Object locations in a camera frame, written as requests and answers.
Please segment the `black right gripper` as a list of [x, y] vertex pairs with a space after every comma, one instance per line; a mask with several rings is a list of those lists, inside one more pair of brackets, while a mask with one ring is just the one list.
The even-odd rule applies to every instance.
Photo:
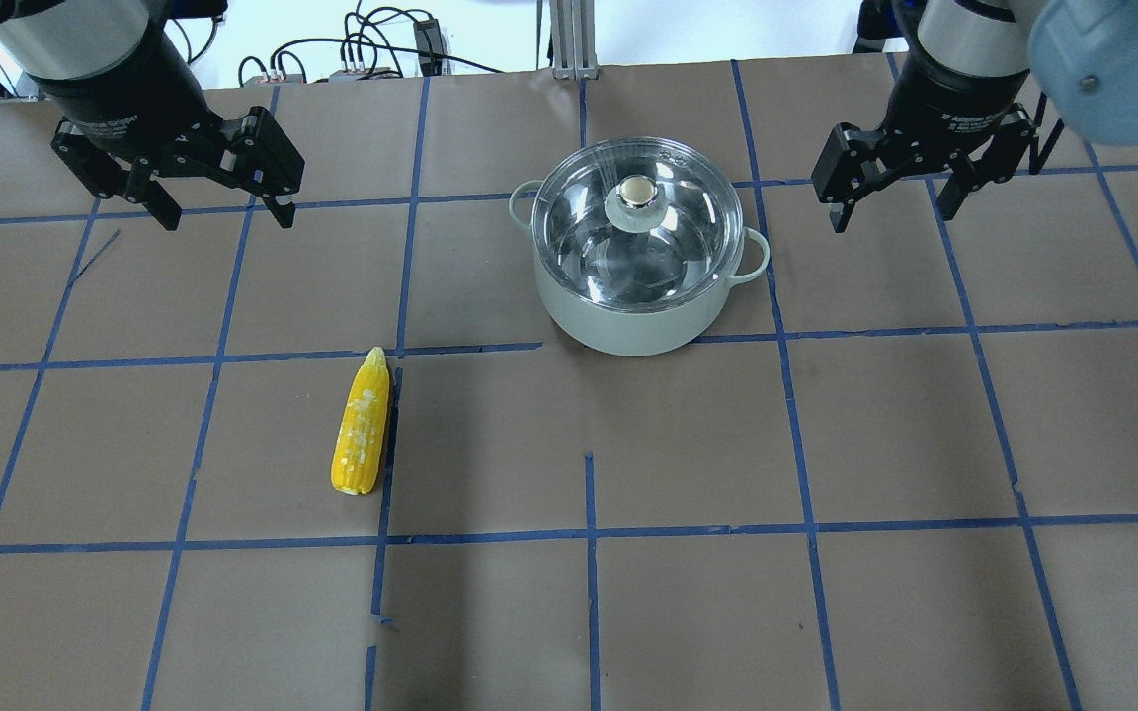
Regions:
[[[1026, 76], [1025, 71], [962, 75], [927, 53], [907, 55], [880, 130], [840, 122], [820, 149], [810, 184], [828, 207], [832, 229], [844, 233], [863, 199], [904, 177], [930, 174], [953, 152], [951, 176], [935, 197], [945, 221], [970, 195], [1011, 180], [1037, 147], [1037, 124], [1015, 104]], [[967, 152], [981, 144], [979, 156], [970, 158]]]

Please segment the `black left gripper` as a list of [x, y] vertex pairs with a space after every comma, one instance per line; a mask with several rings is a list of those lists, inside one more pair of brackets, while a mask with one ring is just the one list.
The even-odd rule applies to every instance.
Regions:
[[182, 209], [155, 181], [204, 176], [296, 220], [304, 157], [266, 107], [222, 118], [162, 22], [39, 22], [36, 80], [61, 121], [51, 149], [94, 198], [143, 206], [163, 229]]

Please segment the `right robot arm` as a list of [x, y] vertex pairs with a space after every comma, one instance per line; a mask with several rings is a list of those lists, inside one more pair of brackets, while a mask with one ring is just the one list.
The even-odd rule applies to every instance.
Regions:
[[891, 38], [908, 50], [880, 126], [840, 122], [810, 176], [839, 233], [868, 195], [929, 174], [947, 176], [935, 205], [953, 220], [1038, 174], [1065, 130], [1138, 144], [1138, 1], [861, 1], [856, 49]]

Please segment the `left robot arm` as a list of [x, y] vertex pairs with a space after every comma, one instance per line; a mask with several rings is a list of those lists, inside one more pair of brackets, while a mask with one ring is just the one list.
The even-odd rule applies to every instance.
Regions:
[[182, 210], [162, 180], [200, 177], [290, 228], [302, 154], [265, 107], [212, 111], [168, 18], [167, 1], [0, 1], [0, 43], [58, 104], [51, 149], [92, 197], [135, 202], [173, 230]]

